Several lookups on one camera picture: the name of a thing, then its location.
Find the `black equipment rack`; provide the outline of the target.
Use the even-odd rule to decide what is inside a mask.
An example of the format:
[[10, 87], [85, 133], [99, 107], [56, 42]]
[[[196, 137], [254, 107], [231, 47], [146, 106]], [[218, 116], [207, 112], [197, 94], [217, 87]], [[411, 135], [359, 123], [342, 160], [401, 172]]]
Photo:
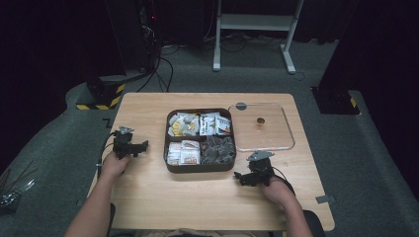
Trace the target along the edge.
[[141, 33], [146, 54], [146, 69], [154, 69], [154, 63], [161, 48], [161, 34], [157, 22], [155, 0], [135, 0], [137, 16], [141, 25]]

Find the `person's left hand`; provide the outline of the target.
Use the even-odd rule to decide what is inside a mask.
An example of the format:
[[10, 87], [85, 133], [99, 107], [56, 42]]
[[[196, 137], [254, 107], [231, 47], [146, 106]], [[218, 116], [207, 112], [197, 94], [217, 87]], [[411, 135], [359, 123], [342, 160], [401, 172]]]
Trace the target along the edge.
[[124, 158], [119, 158], [117, 154], [112, 151], [104, 159], [102, 164], [101, 178], [116, 178], [122, 174], [130, 162], [129, 155]]

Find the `pile of yellow grey packets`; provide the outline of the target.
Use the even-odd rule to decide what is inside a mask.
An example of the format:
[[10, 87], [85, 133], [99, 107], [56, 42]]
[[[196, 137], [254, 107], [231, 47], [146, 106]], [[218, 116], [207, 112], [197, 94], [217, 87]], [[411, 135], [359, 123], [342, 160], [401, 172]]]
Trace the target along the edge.
[[196, 114], [177, 113], [169, 118], [170, 136], [195, 136], [200, 130], [200, 117]]

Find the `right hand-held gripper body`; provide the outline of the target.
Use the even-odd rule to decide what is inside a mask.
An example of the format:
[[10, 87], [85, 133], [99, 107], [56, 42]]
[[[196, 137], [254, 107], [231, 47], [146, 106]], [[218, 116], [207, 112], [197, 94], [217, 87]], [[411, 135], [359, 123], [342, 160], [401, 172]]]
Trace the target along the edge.
[[258, 184], [268, 186], [270, 184], [271, 178], [275, 175], [270, 160], [270, 157], [273, 155], [273, 152], [257, 150], [247, 158], [249, 162], [248, 168], [251, 171], [249, 176], [250, 186]]

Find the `pile of dark packets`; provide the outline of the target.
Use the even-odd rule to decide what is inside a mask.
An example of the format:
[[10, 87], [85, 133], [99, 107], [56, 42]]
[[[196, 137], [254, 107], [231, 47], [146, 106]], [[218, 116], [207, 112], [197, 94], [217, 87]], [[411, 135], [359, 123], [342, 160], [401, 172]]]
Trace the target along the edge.
[[204, 165], [232, 163], [235, 156], [235, 144], [231, 136], [207, 136], [201, 143], [201, 163]]

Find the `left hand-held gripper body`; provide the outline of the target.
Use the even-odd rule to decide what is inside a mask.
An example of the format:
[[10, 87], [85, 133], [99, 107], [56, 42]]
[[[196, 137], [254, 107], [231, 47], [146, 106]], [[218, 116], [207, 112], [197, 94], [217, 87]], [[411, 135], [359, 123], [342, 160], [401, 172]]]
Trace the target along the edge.
[[132, 133], [133, 128], [121, 126], [114, 131], [114, 147], [113, 151], [119, 158], [124, 158], [132, 150]]

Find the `black yellow striped base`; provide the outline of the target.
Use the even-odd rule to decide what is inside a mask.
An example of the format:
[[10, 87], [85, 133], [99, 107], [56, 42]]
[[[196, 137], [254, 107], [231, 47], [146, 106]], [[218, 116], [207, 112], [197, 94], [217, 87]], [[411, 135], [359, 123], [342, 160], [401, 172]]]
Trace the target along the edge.
[[76, 108], [81, 111], [112, 110], [120, 101], [125, 86], [121, 82], [104, 82], [99, 77], [88, 80]]

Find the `pile of white green packets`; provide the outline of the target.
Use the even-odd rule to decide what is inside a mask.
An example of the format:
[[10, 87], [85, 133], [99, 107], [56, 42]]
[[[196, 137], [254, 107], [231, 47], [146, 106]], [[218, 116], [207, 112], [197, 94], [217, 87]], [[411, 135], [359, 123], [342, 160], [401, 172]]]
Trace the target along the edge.
[[231, 132], [231, 121], [220, 113], [209, 113], [200, 115], [199, 134], [206, 135], [227, 135]]

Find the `clear square lid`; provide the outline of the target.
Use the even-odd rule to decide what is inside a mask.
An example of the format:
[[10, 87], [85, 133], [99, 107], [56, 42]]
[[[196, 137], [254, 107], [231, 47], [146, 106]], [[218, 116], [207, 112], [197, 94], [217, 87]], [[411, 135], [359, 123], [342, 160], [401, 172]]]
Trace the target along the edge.
[[284, 108], [278, 103], [237, 103], [228, 108], [238, 151], [290, 150], [295, 141]]

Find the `black stand base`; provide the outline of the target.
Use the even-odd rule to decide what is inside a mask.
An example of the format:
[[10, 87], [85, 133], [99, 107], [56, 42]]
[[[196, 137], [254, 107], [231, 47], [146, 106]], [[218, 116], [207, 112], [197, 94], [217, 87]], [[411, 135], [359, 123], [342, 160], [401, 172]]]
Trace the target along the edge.
[[321, 90], [312, 87], [311, 92], [314, 96], [319, 111], [325, 115], [358, 115], [359, 107], [355, 99], [348, 93], [336, 93], [328, 90]]

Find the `pile of white orange packets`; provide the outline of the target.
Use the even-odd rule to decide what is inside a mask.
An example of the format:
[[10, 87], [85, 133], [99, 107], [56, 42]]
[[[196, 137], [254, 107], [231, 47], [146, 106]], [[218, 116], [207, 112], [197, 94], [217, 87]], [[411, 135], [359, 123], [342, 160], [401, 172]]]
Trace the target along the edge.
[[170, 142], [166, 163], [172, 166], [199, 165], [201, 163], [200, 143], [194, 140]]

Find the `white metal stand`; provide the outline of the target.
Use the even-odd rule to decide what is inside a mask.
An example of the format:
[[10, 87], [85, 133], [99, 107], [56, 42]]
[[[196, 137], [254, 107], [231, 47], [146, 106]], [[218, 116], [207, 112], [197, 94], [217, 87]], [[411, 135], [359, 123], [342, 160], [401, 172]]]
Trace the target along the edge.
[[296, 74], [296, 69], [290, 54], [294, 32], [299, 20], [299, 15], [304, 0], [297, 0], [292, 15], [249, 15], [249, 14], [225, 14], [222, 12], [222, 0], [217, 0], [215, 44], [213, 53], [212, 70], [217, 72], [221, 68], [220, 38], [222, 30], [249, 30], [287, 32], [286, 42], [280, 45], [280, 50], [290, 74]]

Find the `metal tripod legs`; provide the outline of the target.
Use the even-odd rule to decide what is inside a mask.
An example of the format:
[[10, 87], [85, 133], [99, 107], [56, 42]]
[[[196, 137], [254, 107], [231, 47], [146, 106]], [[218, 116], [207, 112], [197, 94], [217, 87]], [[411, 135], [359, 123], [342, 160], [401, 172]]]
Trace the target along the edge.
[[32, 164], [33, 162], [30, 162], [14, 181], [8, 181], [11, 174], [10, 168], [0, 175], [0, 215], [14, 213], [18, 208], [23, 193], [35, 185], [35, 180], [31, 179], [19, 187], [20, 182], [23, 182], [37, 170], [30, 170]]

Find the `brown compartment tray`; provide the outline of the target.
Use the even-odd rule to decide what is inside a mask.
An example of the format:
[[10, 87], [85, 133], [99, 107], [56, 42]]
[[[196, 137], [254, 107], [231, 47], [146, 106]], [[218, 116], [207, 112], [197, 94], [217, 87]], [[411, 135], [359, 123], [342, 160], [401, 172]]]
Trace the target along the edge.
[[[170, 136], [168, 134], [168, 128], [169, 128], [169, 118], [177, 113], [187, 113], [187, 114], [196, 114], [198, 116], [203, 114], [209, 114], [209, 113], [220, 113], [223, 117], [226, 117], [230, 119], [231, 121], [231, 132], [227, 135], [200, 135], [199, 133], [195, 136]], [[215, 108], [215, 109], [188, 109], [188, 110], [175, 110], [168, 114], [167, 116], [167, 122], [166, 122], [166, 135], [165, 135], [165, 143], [164, 143], [164, 154], [163, 159], [165, 161], [165, 164], [167, 166], [167, 169], [172, 173], [204, 173], [204, 172], [223, 172], [230, 170], [235, 163], [235, 159], [232, 163], [228, 164], [218, 164], [218, 165], [204, 165], [200, 163], [199, 165], [181, 165], [181, 166], [172, 166], [166, 163], [166, 156], [167, 152], [169, 150], [169, 143], [170, 142], [180, 142], [182, 140], [194, 140], [198, 141], [200, 143], [200, 150], [201, 150], [201, 143], [206, 140], [207, 136], [231, 136], [234, 144], [235, 144], [235, 137], [233, 133], [233, 126], [232, 126], [232, 119], [231, 114], [228, 110], [222, 109], [222, 108]]]

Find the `person's right hand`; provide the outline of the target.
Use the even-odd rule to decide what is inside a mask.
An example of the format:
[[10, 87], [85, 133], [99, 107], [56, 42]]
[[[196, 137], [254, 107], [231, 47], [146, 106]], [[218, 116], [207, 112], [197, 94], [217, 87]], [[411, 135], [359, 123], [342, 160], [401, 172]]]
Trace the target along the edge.
[[284, 181], [279, 178], [271, 178], [269, 185], [260, 184], [262, 194], [273, 203], [282, 207], [290, 207], [296, 202], [293, 192], [288, 188]]

